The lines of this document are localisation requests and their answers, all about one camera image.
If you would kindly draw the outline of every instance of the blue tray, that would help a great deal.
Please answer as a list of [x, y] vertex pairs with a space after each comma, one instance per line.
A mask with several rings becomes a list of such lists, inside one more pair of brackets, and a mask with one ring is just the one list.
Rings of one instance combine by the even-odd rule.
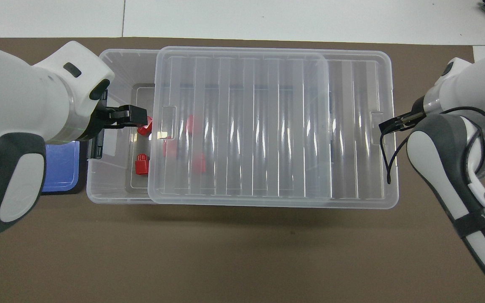
[[73, 190], [78, 183], [80, 143], [46, 145], [46, 178], [43, 193], [62, 193]]

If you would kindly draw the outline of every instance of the brown table surface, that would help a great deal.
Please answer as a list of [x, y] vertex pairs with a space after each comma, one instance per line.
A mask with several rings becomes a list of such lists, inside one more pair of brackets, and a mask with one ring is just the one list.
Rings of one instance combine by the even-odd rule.
[[[37, 63], [69, 38], [0, 38]], [[168, 45], [381, 50], [396, 113], [470, 46], [171, 38], [79, 38], [107, 48]], [[399, 134], [402, 140], [406, 134]], [[0, 234], [0, 302], [485, 302], [485, 277], [437, 199], [398, 157], [390, 210], [95, 205], [43, 196]]]

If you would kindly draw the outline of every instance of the red object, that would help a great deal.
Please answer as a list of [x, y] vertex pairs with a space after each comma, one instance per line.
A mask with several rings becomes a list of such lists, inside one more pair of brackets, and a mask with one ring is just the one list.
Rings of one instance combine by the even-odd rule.
[[166, 140], [164, 140], [164, 143], [162, 144], [162, 155], [164, 157], [166, 157], [166, 153], [167, 153], [167, 150], [168, 150], [168, 140], [167, 139], [171, 139], [171, 136], [167, 136]]
[[205, 154], [202, 154], [202, 173], [206, 172]]
[[187, 133], [189, 135], [194, 131], [194, 115], [188, 115], [187, 118]]
[[139, 154], [138, 159], [134, 162], [137, 175], [147, 175], [149, 173], [149, 161], [146, 154]]
[[138, 134], [148, 136], [152, 131], [152, 118], [147, 116], [147, 125], [138, 127]]

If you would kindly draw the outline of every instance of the black strap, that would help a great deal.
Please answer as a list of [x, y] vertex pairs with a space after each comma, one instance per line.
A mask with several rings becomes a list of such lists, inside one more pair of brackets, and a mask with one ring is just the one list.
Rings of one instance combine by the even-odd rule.
[[485, 207], [454, 220], [453, 226], [460, 238], [465, 238], [473, 232], [484, 229]]

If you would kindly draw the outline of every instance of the white floor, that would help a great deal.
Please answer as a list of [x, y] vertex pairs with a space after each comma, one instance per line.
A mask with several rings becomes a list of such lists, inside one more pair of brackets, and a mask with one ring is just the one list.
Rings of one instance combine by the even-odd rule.
[[481, 0], [0, 0], [0, 37], [481, 45]]

